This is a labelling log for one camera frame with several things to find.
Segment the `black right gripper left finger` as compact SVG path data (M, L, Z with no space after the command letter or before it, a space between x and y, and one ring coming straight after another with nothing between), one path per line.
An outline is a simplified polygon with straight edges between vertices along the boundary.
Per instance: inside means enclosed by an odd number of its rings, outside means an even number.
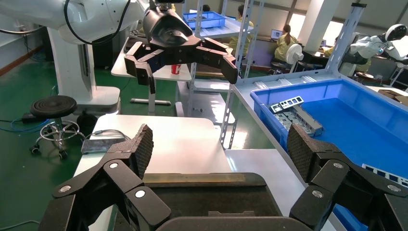
M171 210L143 182L153 147L153 131L146 124L133 139L112 145L95 166L54 190L39 230L87 231L113 205L133 230L158 229Z

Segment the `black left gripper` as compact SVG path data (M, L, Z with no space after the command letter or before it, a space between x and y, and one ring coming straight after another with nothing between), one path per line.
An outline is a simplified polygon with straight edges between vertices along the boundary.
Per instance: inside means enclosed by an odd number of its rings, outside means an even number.
M149 5L143 19L143 29L148 46L141 41L125 54L126 72L137 78L139 85L148 86L155 94L153 73L164 65L199 63L221 70L230 84L236 84L238 67L233 48L212 38L201 40L172 10Z

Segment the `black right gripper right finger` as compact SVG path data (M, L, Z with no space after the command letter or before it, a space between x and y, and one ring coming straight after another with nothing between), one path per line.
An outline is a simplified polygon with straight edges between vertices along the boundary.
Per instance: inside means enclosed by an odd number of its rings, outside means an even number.
M291 218L319 231L341 205L370 231L407 230L407 188L354 164L334 144L310 137L298 124L289 129L287 148L307 184Z

